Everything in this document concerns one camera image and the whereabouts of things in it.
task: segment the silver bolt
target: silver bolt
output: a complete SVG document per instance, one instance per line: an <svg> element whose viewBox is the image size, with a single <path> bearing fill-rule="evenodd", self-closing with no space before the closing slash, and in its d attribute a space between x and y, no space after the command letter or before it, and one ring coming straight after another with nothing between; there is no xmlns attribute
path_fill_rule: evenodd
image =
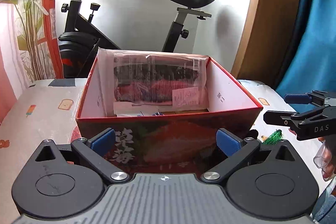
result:
<svg viewBox="0 0 336 224"><path fill-rule="evenodd" d="M111 175L111 178L114 180L124 180L128 177L128 175L125 172L114 172Z"/></svg>
<svg viewBox="0 0 336 224"><path fill-rule="evenodd" d="M220 175L217 172L205 172L203 177L207 180L216 180L220 178Z"/></svg>

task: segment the adjustment knob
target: adjustment knob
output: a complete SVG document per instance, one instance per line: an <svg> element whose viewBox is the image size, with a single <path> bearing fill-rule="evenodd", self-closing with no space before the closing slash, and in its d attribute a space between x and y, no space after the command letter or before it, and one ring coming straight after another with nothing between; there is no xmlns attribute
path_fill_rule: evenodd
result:
<svg viewBox="0 0 336 224"><path fill-rule="evenodd" d="M184 39L187 38L188 35L189 35L189 31L188 31L188 30L183 30L183 31L181 32L181 37L184 38Z"/></svg>
<svg viewBox="0 0 336 224"><path fill-rule="evenodd" d="M100 5L97 3L91 3L90 9L93 11L98 11Z"/></svg>
<svg viewBox="0 0 336 224"><path fill-rule="evenodd" d="M62 8L61 8L61 12L66 13L68 10L69 10L69 4L63 3Z"/></svg>

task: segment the brown wooden panel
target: brown wooden panel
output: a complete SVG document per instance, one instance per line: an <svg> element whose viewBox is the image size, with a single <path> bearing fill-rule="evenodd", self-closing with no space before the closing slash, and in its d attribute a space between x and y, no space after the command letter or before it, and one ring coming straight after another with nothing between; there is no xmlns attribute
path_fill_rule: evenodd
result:
<svg viewBox="0 0 336 224"><path fill-rule="evenodd" d="M290 43L299 0L251 0L231 73L272 86Z"/></svg>

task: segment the red box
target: red box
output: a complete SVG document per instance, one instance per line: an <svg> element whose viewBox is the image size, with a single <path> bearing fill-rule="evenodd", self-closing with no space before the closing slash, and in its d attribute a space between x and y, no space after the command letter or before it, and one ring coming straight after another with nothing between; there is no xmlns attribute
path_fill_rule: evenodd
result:
<svg viewBox="0 0 336 224"><path fill-rule="evenodd" d="M76 115L82 137L113 128L116 143L105 158L129 174L203 173L220 161L214 158L217 130L244 138L263 108L212 58L206 71L209 112L105 117L96 59Z"/></svg>

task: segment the green tassel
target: green tassel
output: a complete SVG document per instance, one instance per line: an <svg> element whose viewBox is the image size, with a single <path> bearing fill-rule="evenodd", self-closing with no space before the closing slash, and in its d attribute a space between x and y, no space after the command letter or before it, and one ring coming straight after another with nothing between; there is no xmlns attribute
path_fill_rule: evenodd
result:
<svg viewBox="0 0 336 224"><path fill-rule="evenodd" d="M278 129L272 135L270 135L263 143L264 144L276 144L282 139L282 131Z"/></svg>

